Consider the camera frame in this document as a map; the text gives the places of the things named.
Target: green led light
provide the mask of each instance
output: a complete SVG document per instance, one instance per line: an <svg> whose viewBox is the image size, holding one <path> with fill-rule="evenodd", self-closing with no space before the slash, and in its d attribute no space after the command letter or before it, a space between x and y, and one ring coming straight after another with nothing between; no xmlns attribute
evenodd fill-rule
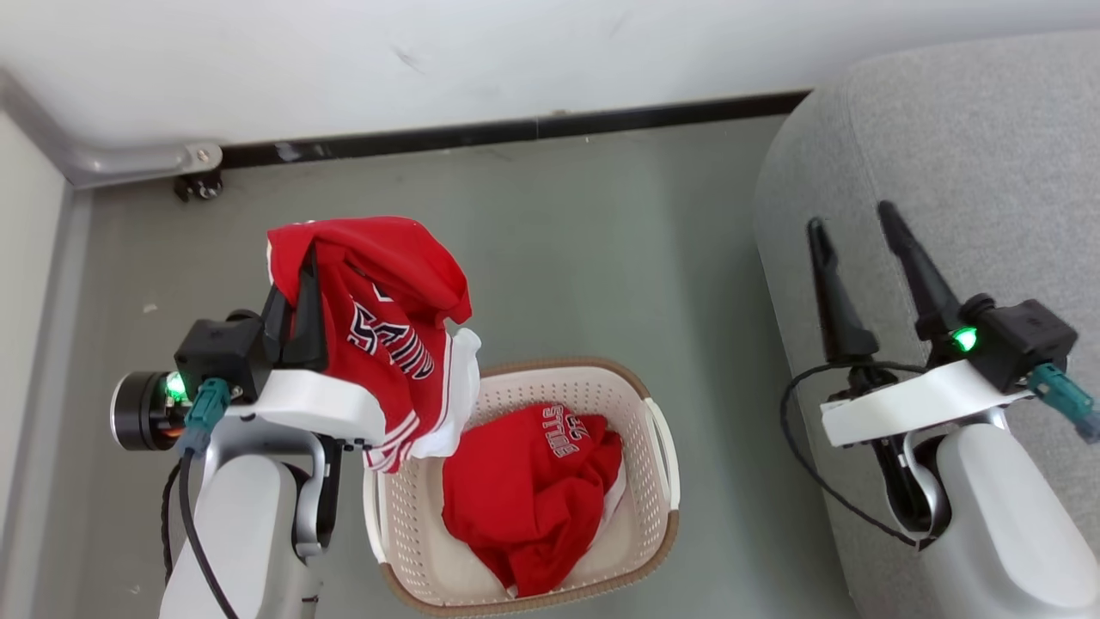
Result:
<svg viewBox="0 0 1100 619"><path fill-rule="evenodd" d="M978 344L978 330L975 328L963 328L952 334L952 340L955 341L955 346L958 346L959 351L969 353Z"/></svg>
<svg viewBox="0 0 1100 619"><path fill-rule="evenodd" d="M187 400L187 386L184 385L184 377L179 376L179 373L168 373L168 377L164 382L164 393L176 402Z"/></svg>

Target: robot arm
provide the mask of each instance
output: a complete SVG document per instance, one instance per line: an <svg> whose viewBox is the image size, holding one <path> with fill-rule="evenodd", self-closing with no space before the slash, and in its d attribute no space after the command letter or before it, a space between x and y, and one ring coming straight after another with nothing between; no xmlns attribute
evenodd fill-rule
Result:
<svg viewBox="0 0 1100 619"><path fill-rule="evenodd" d="M1011 434L964 427L936 464L952 518L921 563L947 618L1100 617L1097 560Z"/></svg>
<svg viewBox="0 0 1100 619"><path fill-rule="evenodd" d="M374 396L318 374L328 357L314 273L316 257L302 266L297 307L273 286L262 317L196 322L176 352L178 373L134 373L116 389L111 433L123 449L184 447L182 499L186 465L206 458L164 619L314 616L320 582L310 561L336 524L342 454L385 436ZM311 471L283 456L308 456Z"/></svg>
<svg viewBox="0 0 1100 619"><path fill-rule="evenodd" d="M895 364L872 360L878 343L815 219L807 232L829 365L795 379L850 368L849 388L822 406L823 425L834 446L876 451L903 533L861 516L916 546L948 619L1100 618L1097 559L1003 412L1038 398L1086 442L1100 439L1092 398L1064 374L1076 332L1036 300L959 303L897 207L880 203L879 217L913 295L916 335L932 345L925 374L899 383L884 369ZM932 429L946 434L921 443Z"/></svg>

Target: black baseboard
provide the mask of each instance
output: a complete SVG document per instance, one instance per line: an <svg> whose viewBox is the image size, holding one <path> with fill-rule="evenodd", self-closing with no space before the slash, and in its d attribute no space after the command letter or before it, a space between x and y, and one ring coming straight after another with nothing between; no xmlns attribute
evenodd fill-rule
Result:
<svg viewBox="0 0 1100 619"><path fill-rule="evenodd" d="M340 137L312 137L222 148L222 169L416 151L592 135L610 131L791 113L809 90L614 111L546 115Z"/></svg>

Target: gray floor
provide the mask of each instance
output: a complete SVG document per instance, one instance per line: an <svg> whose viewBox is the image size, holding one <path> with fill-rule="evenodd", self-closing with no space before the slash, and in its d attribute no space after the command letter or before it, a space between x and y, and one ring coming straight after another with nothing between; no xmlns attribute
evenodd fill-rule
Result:
<svg viewBox="0 0 1100 619"><path fill-rule="evenodd" d="M609 357L669 418L683 482L672 555L635 587L542 616L855 617L821 494L776 421L789 374L749 206L781 121L246 169L186 206L165 181L99 191L67 399L81 417L50 516L68 528L43 560L80 585L40 596L40 616L153 617L160 604L172 456L112 444L114 383L170 367L195 319L258 308L266 229L388 213L421 220L462 264L483 365ZM348 465L318 617L415 617L378 575Z"/></svg>

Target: basket handle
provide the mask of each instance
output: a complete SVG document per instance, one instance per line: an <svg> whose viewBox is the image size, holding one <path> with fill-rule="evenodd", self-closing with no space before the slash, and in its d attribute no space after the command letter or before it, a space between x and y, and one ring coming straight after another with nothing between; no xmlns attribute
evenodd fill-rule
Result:
<svg viewBox="0 0 1100 619"><path fill-rule="evenodd" d="M378 560L378 563L388 563L386 550L382 545L382 513L378 511L382 493L380 475L382 474L373 471L363 472L363 516L366 519L366 539L371 542L374 559Z"/></svg>
<svg viewBox="0 0 1100 619"><path fill-rule="evenodd" d="M664 413L661 408L653 402L652 398L646 398L646 411L649 414L651 428L657 432L651 435L656 444L653 452L661 458L663 465L664 482L668 486L669 509L680 509L680 461L676 460L676 446L672 443L672 432L669 430L669 422L664 421Z"/></svg>

